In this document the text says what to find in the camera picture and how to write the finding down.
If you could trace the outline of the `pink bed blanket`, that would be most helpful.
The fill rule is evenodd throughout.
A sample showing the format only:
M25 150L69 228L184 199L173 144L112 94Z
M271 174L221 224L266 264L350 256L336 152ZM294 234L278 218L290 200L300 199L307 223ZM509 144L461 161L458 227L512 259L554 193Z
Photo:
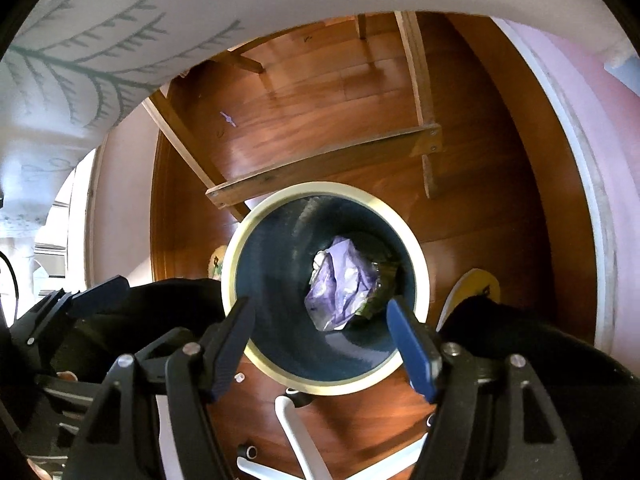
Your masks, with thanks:
M546 94L576 162L597 268L594 343L639 370L639 98L597 55L498 18Z

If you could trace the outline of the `green and black wrapper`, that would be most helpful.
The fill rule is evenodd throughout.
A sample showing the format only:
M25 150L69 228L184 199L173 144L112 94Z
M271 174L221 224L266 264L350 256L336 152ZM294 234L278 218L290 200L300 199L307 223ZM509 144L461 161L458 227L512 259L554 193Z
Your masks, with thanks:
M382 312L394 296L398 265L394 262L372 262L373 282L356 315L370 320Z

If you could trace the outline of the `dark round trash bin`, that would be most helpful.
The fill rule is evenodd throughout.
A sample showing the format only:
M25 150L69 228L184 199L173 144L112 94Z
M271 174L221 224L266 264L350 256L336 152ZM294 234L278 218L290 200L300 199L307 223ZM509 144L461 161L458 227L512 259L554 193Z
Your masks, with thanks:
M397 297L425 321L427 264L408 224L346 184L308 182L259 203L230 240L222 302L245 298L255 327L245 354L285 387L341 396L382 382L401 356L386 324Z

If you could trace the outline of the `purple plastic bag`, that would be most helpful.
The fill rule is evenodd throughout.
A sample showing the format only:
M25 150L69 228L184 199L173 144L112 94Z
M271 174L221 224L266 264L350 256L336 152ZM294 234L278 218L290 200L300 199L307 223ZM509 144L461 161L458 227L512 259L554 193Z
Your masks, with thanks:
M359 316L356 312L373 282L372 262L342 236L316 253L304 306L318 332L342 330Z

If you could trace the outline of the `yellow slipper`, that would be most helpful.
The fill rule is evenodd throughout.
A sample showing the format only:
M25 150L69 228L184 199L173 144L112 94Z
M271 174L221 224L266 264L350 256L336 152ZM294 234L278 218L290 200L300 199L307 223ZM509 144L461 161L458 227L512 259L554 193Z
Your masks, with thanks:
M221 280L222 266L224 265L224 256L226 255L228 246L218 246L210 255L207 266L207 276L215 281Z
M442 329L449 315L454 312L454 309L459 304L465 299L476 296L487 297L493 302L499 302L501 299L501 287L498 278L483 269L474 268L465 272L450 290L442 307L442 312L440 312L436 330L439 332Z

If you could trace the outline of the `wooden table frame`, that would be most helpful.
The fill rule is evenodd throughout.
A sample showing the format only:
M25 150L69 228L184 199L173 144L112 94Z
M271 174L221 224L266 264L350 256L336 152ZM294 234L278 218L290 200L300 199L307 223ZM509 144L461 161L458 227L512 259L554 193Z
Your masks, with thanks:
M202 144L189 130L160 90L143 101L143 107L178 155L206 186L206 197L219 209L227 209L236 220L248 213L247 200L291 185L323 180L345 171L382 164L406 157L422 158L423 180L428 195L436 190L428 158L442 151L442 126L435 120L431 78L418 14L394 13L408 65L416 120L408 129L375 133L361 140L322 148L305 157L226 179L206 156Z

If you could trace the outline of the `tree pattern tablecloth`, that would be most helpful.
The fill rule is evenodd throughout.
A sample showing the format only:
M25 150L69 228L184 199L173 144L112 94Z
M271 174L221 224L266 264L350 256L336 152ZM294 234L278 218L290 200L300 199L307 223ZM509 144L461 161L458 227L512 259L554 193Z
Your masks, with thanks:
M1 232L38 230L64 180L153 91L245 41L395 10L495 16L620 65L639 0L1 0Z

